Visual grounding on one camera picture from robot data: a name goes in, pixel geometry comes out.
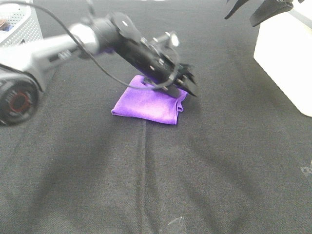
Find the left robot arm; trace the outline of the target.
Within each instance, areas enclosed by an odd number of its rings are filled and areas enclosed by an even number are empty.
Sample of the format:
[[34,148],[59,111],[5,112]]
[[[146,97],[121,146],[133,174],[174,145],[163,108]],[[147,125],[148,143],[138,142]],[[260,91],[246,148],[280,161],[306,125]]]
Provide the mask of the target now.
[[73,58],[93,59],[117,53],[141,72],[136,90],[159,97],[198,95],[190,66],[170,58],[179,44],[175,32],[147,41],[129,17],[115,12],[74,24],[67,34],[0,50],[0,122],[16,125],[36,112],[45,91],[47,73]]

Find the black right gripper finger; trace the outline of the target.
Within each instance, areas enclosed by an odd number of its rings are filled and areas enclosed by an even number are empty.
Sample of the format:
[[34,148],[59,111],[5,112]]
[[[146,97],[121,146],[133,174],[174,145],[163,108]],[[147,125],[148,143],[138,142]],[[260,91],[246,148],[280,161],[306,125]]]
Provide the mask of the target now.
[[292,0],[265,0],[250,17],[252,27],[256,27],[267,19],[288,12],[293,8]]
[[241,6],[249,0],[227,0],[226,1],[226,15],[225,20],[228,20]]

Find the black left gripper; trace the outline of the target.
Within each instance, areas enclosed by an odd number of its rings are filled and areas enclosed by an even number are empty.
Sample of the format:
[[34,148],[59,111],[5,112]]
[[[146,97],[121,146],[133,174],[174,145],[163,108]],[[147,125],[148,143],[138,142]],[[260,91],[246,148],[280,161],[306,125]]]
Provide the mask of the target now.
[[123,39],[115,51],[145,76],[154,92],[173,98],[187,94],[198,97],[190,65],[180,63],[174,48],[160,47],[140,37],[138,42]]

